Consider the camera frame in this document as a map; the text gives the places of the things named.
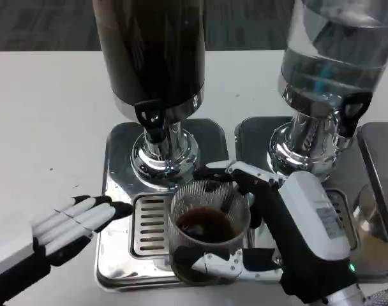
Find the drip tray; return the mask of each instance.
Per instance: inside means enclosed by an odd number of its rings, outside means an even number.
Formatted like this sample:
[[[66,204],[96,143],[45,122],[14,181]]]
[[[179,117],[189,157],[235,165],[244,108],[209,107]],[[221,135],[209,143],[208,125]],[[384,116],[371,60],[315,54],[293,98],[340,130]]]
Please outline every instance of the drip tray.
[[[228,159],[225,135],[209,119],[190,119],[181,127],[200,149],[200,164]],[[140,124],[116,126],[107,138],[102,194],[132,203],[135,215],[111,222],[98,237],[95,273],[101,288],[128,291],[180,286],[168,264],[167,206],[175,190],[139,180],[131,167],[133,144],[143,133]]]
[[[172,197],[172,193],[136,196],[130,226],[130,254],[134,258],[168,256],[167,207]]]

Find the coffee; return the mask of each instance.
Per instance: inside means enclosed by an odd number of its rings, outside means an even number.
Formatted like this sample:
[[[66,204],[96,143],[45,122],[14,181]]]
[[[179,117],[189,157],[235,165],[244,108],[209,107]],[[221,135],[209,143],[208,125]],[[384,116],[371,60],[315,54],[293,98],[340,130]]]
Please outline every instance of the coffee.
[[[166,108],[198,94],[204,83],[202,0],[94,0],[112,89],[134,105]]]
[[[210,244],[226,242],[235,237],[226,215],[208,207],[187,211],[178,218],[176,224],[191,238]]]

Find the drip tray grate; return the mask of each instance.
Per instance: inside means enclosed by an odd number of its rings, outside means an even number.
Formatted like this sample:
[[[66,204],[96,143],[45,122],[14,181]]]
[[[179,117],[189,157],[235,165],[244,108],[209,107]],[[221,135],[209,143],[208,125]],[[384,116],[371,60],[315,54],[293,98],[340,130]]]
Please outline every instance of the drip tray grate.
[[[168,255],[167,209],[173,193],[139,194],[130,223],[130,254],[136,259]]]

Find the white table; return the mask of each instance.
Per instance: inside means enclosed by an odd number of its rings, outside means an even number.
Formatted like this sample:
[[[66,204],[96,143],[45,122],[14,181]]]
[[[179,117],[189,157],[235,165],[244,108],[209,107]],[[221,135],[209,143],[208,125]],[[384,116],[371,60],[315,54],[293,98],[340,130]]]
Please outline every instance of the white table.
[[[230,157],[240,121],[292,114],[276,91],[282,56],[281,51],[207,53],[205,101],[193,117],[210,118],[222,126]],[[388,68],[362,121],[375,120],[388,121]],[[0,52],[0,215],[19,210],[31,217],[59,199],[99,194],[106,136],[124,121],[113,102],[100,52]],[[94,281],[95,244],[8,305],[294,302],[278,285],[251,283],[106,293]],[[386,287],[364,286],[367,293]]]

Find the label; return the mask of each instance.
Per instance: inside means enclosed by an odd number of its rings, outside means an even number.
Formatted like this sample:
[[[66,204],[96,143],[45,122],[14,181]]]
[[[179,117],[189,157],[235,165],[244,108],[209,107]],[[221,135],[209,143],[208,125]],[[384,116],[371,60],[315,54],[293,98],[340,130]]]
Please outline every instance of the label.
[[[333,208],[318,208],[316,209],[316,212],[324,225],[327,236],[329,236],[330,239],[335,239],[345,235],[343,225]]]

